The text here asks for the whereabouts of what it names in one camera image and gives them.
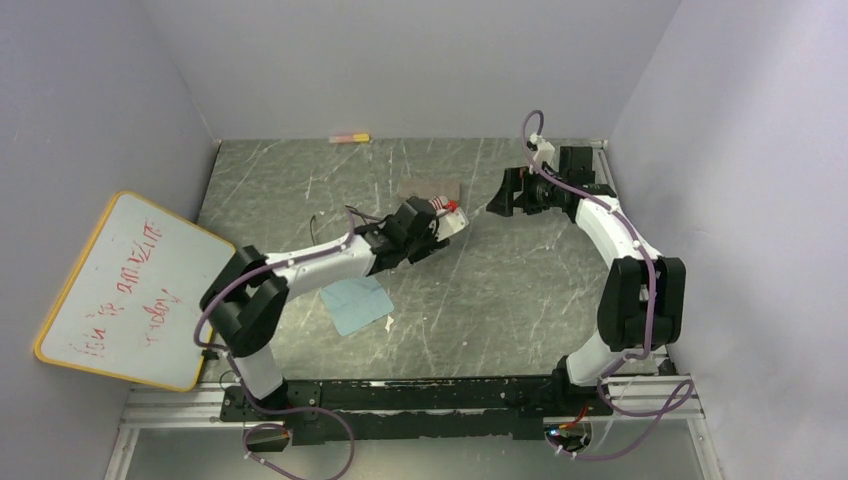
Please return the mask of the brown glasses case green lining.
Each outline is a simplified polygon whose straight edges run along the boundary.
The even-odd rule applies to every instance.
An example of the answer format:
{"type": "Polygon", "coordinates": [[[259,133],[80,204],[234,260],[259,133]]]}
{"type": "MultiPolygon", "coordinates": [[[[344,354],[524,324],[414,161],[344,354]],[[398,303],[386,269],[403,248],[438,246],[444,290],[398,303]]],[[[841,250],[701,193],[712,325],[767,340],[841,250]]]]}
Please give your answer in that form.
{"type": "Polygon", "coordinates": [[[461,183],[449,179],[404,177],[399,182],[396,196],[401,200],[412,196],[422,199],[445,196],[449,200],[459,201],[461,199],[461,183]]]}

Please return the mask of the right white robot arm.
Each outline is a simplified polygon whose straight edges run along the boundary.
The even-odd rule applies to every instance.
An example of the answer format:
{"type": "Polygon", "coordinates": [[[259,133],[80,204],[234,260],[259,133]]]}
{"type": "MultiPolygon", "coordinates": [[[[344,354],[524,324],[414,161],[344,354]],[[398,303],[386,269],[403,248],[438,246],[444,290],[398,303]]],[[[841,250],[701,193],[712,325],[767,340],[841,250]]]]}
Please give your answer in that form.
{"type": "Polygon", "coordinates": [[[597,182],[591,148],[555,148],[537,140],[525,150],[527,165],[505,170],[487,211],[510,217],[559,209],[589,237],[609,269],[595,332],[566,356],[568,376],[549,389],[553,408],[571,415],[586,404],[586,386],[679,339],[686,267],[652,247],[624,214],[614,188],[597,182]]]}

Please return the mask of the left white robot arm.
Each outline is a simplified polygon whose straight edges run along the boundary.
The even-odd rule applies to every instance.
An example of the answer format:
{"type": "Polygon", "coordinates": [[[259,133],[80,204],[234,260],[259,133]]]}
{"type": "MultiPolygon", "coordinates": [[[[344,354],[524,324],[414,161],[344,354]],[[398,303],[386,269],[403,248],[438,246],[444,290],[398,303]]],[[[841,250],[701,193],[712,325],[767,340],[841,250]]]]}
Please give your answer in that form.
{"type": "Polygon", "coordinates": [[[288,301],[402,262],[415,264],[469,225],[463,209],[444,197],[412,196],[381,218],[353,207],[347,214],[347,232],[323,244],[277,254],[237,249],[199,301],[197,325],[210,325],[221,337],[216,347],[240,377],[246,406],[262,420],[278,417],[288,403],[288,384],[270,347],[288,301]]]}

